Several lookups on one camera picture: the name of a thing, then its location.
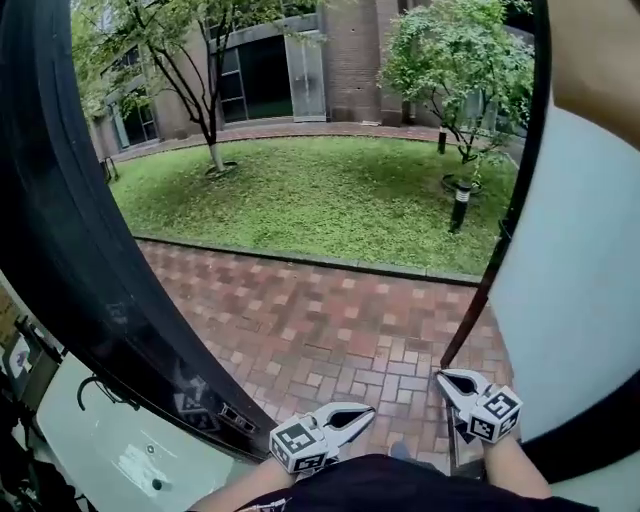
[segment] tree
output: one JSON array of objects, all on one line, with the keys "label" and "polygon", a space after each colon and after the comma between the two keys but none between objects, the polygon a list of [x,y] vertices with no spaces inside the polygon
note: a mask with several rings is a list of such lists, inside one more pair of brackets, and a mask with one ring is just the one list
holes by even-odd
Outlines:
[{"label": "tree", "polygon": [[[215,109],[229,35],[252,25],[277,24],[285,16],[308,12],[319,1],[75,0],[73,58],[85,115],[102,115],[106,96],[114,92],[126,115],[134,105],[171,91],[202,131],[217,172],[223,172]],[[194,31],[205,44],[212,40],[215,45],[206,72],[187,49],[187,36]],[[195,84],[187,80],[187,70],[181,68],[178,58],[192,68]],[[132,88],[132,81],[141,74],[143,89]]]},{"label": "tree", "polygon": [[[440,120],[463,165],[488,157],[529,121],[533,48],[505,29],[514,4],[528,8],[522,0],[433,0],[395,21],[381,82]],[[471,98],[480,106],[469,113]],[[491,126],[496,112],[501,122]]]}]

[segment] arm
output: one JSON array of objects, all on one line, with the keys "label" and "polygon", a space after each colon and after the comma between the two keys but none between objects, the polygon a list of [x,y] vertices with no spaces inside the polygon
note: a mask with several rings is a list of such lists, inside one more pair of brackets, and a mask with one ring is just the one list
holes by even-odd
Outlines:
[{"label": "arm", "polygon": [[205,496],[189,510],[193,512],[234,512],[250,501],[291,487],[295,475],[287,473],[275,459],[268,459],[251,473]]},{"label": "arm", "polygon": [[540,471],[508,435],[498,443],[484,444],[489,483],[525,498],[551,497],[551,488]]}]

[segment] brick building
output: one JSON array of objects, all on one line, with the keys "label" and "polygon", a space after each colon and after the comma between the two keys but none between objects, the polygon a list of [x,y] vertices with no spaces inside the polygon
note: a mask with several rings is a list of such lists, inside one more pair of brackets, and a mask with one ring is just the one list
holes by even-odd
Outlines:
[{"label": "brick building", "polygon": [[[315,12],[284,20],[304,40],[284,36],[272,25],[233,32],[229,38],[217,105],[219,129],[247,124],[291,121],[355,121],[400,125],[410,115],[418,124],[437,126],[421,108],[378,87],[392,19],[399,12],[429,0],[330,0]],[[321,40],[318,44],[309,41]],[[205,44],[194,30],[187,42],[192,60],[206,76],[207,57],[215,41]],[[125,57],[137,59],[137,49]],[[186,57],[178,56],[187,81],[199,79]],[[129,88],[143,88],[144,76]],[[163,92],[147,107],[125,119],[118,98],[107,97],[108,114],[92,123],[90,132],[99,158],[158,140],[199,133],[173,92]]]}]

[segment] red brick pavement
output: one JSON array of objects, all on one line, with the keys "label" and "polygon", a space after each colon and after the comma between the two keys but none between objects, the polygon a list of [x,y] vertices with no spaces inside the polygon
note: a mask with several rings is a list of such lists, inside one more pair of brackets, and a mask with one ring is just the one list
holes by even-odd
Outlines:
[{"label": "red brick pavement", "polygon": [[[472,288],[140,242],[178,309],[210,352],[277,421],[332,400],[378,409],[350,455],[410,453],[448,465],[434,368]],[[453,366],[508,383],[490,311]]]},{"label": "red brick pavement", "polygon": [[[360,123],[281,123],[255,126],[251,128],[232,128],[218,132],[219,142],[230,142],[244,139],[268,139],[274,137],[300,137],[315,135],[352,135],[365,137],[387,137],[395,139],[409,139],[432,141],[438,140],[438,130],[425,126],[366,126]],[[448,141],[455,139],[449,135]],[[116,162],[123,162],[140,156],[152,155],[163,151],[183,149],[206,144],[202,135],[193,135],[188,139],[166,140],[158,144],[144,145],[113,155]]]}]

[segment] glass door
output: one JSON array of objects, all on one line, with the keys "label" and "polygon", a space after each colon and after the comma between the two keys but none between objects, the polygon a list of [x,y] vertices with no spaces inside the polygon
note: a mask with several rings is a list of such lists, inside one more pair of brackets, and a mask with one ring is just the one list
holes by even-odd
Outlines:
[{"label": "glass door", "polygon": [[303,32],[302,39],[286,36],[287,66],[293,120],[326,121],[322,47],[319,31]]}]

